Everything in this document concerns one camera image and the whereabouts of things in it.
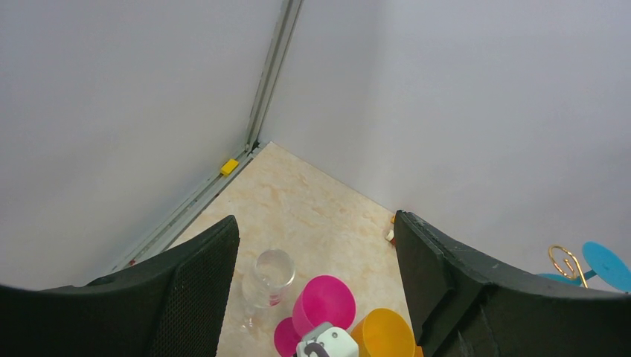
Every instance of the wine glass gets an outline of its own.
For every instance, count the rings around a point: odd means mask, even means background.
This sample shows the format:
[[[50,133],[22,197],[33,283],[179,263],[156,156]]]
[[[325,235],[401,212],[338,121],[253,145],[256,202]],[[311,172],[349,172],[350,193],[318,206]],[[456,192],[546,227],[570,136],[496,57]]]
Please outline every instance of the wine glass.
[[[241,330],[254,327],[254,317],[261,309],[278,305],[295,277],[292,258],[280,249],[268,249],[248,266],[241,289],[244,300],[244,321]]]

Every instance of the marble-pattern floor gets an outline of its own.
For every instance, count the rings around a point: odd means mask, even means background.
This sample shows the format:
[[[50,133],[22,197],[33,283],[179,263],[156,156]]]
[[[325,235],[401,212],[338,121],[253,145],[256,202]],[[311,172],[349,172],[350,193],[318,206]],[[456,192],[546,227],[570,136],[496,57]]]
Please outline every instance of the marble-pattern floor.
[[[392,212],[270,143],[172,245],[196,236],[224,216],[237,217],[241,243],[218,356],[277,356],[274,328],[291,315],[309,279],[339,277],[355,294],[357,316],[387,307],[409,323],[397,256],[384,236]],[[286,300],[264,315],[252,335],[238,329],[240,281],[246,264],[267,248],[293,258],[296,279]]]

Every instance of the blue disc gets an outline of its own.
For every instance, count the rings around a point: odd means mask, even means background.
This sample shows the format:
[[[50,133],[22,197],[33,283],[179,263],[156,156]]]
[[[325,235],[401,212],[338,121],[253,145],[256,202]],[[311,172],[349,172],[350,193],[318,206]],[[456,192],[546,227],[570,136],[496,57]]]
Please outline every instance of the blue disc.
[[[631,271],[614,252],[596,242],[587,242],[583,245],[583,256],[605,283],[623,292],[631,292]]]
[[[551,274],[551,273],[542,273],[542,274],[537,274],[537,275],[539,275],[540,277],[547,277],[548,279],[560,281],[561,283],[567,283],[567,284],[576,285],[576,286],[580,286],[581,284],[580,278],[570,280],[567,277],[564,277],[562,275]]]

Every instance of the yellow cup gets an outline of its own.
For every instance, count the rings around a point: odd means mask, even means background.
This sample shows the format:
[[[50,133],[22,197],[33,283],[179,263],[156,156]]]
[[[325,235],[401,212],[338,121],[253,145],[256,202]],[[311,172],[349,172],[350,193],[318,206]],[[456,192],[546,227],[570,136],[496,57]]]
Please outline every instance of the yellow cup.
[[[359,345],[359,357],[414,357],[414,334],[401,315],[375,309],[350,333]]]

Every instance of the pink cup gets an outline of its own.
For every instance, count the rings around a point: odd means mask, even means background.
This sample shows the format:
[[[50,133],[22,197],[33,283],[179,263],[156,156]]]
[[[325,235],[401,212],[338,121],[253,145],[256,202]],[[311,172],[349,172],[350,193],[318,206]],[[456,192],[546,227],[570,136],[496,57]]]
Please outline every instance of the pink cup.
[[[292,318],[282,320],[274,331],[274,346],[281,357],[291,357],[300,343],[300,336],[294,330]]]
[[[348,329],[355,320],[353,293],[344,282],[330,275],[314,277],[295,302],[292,322],[301,338],[324,322]]]

